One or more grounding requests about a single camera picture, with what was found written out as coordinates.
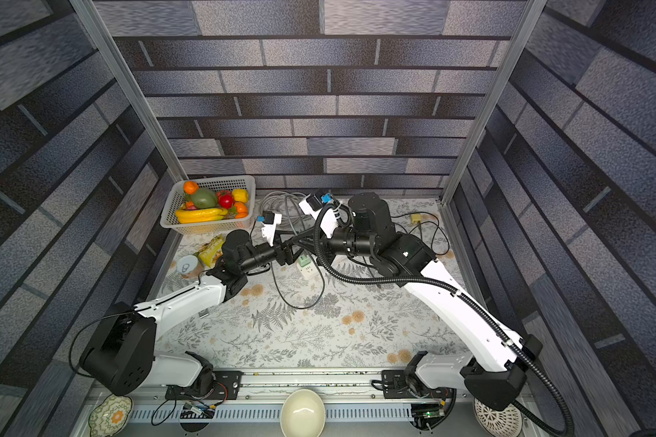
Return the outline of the green charger plug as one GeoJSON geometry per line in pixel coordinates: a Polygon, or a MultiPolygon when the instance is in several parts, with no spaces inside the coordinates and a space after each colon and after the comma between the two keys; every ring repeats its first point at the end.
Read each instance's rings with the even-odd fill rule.
{"type": "Polygon", "coordinates": [[[312,263],[312,259],[308,255],[301,255],[298,259],[299,266],[304,268],[312,263]]]}

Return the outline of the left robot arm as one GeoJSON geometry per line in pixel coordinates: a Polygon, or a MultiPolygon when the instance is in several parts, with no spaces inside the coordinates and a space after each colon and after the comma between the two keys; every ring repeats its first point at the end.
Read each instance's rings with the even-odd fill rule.
{"type": "Polygon", "coordinates": [[[222,255],[196,283],[151,302],[111,307],[95,323],[78,366],[117,396],[140,386],[169,386],[193,398],[206,397],[215,386],[212,364],[197,353],[159,353],[156,340],[200,311],[234,298],[251,271],[274,261],[295,262],[299,255],[293,248],[299,240],[278,231],[273,242],[253,245],[248,232],[230,232],[222,255]]]}

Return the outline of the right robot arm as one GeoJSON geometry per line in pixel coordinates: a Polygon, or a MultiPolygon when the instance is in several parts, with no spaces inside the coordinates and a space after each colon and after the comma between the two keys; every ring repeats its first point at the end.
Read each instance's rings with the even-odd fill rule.
{"type": "Polygon", "coordinates": [[[541,342],[507,327],[457,284],[435,251],[419,237],[401,232],[388,204],[373,192],[346,204],[330,194],[309,195],[299,208],[315,221],[313,253],[326,271],[344,283],[393,283],[424,302],[471,352],[457,369],[462,386],[494,411],[517,408],[545,433],[572,436],[575,425],[561,392],[537,359],[541,342]],[[528,375],[534,374],[550,393],[563,420],[562,429],[546,424],[518,402],[528,375]]]}

